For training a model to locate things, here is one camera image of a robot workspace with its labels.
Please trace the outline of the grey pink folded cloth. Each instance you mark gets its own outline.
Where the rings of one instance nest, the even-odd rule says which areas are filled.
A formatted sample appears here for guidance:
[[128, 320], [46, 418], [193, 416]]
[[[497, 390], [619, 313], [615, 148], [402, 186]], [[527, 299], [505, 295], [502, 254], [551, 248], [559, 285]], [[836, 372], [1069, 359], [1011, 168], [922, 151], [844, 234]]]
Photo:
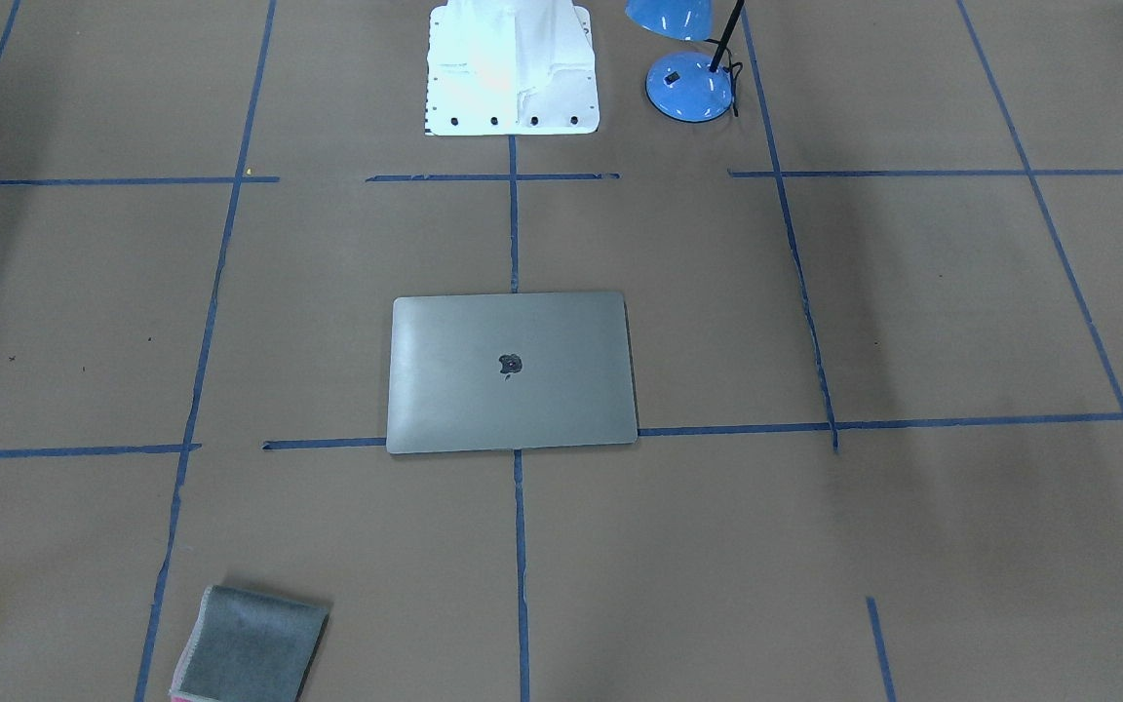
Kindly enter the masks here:
[[207, 587], [170, 701], [298, 701], [329, 609], [223, 585]]

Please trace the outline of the grey laptop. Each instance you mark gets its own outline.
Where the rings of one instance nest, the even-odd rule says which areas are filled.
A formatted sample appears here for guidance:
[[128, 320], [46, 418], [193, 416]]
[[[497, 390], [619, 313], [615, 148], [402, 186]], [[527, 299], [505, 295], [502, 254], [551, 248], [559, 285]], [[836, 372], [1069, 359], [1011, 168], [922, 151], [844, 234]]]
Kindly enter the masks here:
[[400, 297], [386, 448], [394, 456], [637, 443], [619, 292]]

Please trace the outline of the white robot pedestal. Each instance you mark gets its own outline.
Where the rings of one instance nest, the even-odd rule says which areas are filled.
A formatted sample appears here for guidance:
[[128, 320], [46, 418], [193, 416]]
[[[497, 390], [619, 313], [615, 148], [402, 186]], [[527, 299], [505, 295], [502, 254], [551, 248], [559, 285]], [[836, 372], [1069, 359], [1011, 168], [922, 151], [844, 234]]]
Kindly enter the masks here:
[[428, 19], [424, 134], [599, 131], [592, 18], [570, 1], [446, 1]]

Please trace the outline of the blue desk lamp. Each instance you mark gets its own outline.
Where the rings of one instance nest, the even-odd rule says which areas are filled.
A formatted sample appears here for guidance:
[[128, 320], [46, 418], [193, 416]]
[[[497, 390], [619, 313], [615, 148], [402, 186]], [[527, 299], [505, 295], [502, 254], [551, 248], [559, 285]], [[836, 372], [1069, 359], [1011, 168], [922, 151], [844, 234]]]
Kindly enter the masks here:
[[[732, 4], [711, 54], [674, 52], [656, 60], [645, 74], [643, 92], [660, 113], [678, 124], [712, 124], [737, 112], [736, 62], [729, 57], [745, 1]], [[686, 43], [712, 43], [712, 1], [627, 1], [627, 18], [647, 31]]]

